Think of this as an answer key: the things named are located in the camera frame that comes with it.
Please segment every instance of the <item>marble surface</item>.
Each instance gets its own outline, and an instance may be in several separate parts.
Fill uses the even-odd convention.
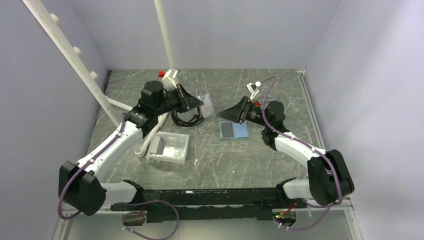
[[[156,80],[157,74],[156,69],[113,70],[105,94],[135,106],[144,83]],[[295,70],[183,69],[178,73],[178,80],[194,96],[209,93],[215,112],[219,112],[249,94],[246,84],[274,75],[279,80],[270,95],[284,104],[285,126],[299,138],[319,147],[304,90]],[[264,94],[269,84],[261,86],[259,94]],[[130,149],[110,168],[102,182],[118,183],[130,179],[145,189],[258,188],[274,187],[286,179],[306,175],[306,169],[297,161],[264,145],[262,126],[249,125],[250,139],[220,140],[219,121],[223,120],[210,116],[197,127],[183,128],[176,126],[169,116],[160,131],[190,136],[185,164],[148,161]],[[100,109],[89,152],[115,129]]]

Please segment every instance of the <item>table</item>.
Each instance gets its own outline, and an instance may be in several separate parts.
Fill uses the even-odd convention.
[[[135,106],[144,83],[156,80],[158,71],[113,70],[105,94]],[[269,76],[279,77],[270,95],[284,104],[285,126],[299,138],[320,147],[303,86],[293,69],[182,69],[177,77],[193,96],[209,93],[215,112],[220,112],[249,95],[246,84]],[[271,81],[262,85],[259,94],[264,94],[270,84]],[[178,127],[168,116],[160,131],[190,136],[185,164],[148,161],[130,149],[108,171],[103,182],[118,183],[129,179],[145,189],[258,188],[274,187],[286,179],[306,175],[306,169],[297,161],[263,143],[263,126],[250,124],[250,139],[220,140],[219,121],[223,119],[210,116],[197,127]],[[89,151],[115,129],[100,109]]]

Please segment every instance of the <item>wall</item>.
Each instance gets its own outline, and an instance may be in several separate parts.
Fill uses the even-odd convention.
[[[166,68],[154,2],[73,0],[110,69]],[[163,0],[178,68],[305,69],[341,0]]]
[[[68,0],[44,0],[103,85],[107,69]],[[0,240],[48,240],[59,167],[87,153],[99,106],[22,1],[0,8]]]
[[[424,3],[344,0],[306,68],[364,239],[422,239]]]

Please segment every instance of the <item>black cable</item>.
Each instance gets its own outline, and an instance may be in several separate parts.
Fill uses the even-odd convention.
[[[183,128],[189,128],[189,127],[195,127],[203,122],[205,119],[202,115],[200,107],[196,108],[197,113],[193,115],[193,117],[188,120],[184,121],[181,118],[178,117],[177,111],[173,110],[171,111],[171,118],[172,121],[175,123],[175,125]]]

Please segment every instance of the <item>gray object in bin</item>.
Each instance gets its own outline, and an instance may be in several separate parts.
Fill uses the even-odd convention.
[[[188,146],[189,135],[158,131],[151,139],[146,159],[183,164]]]

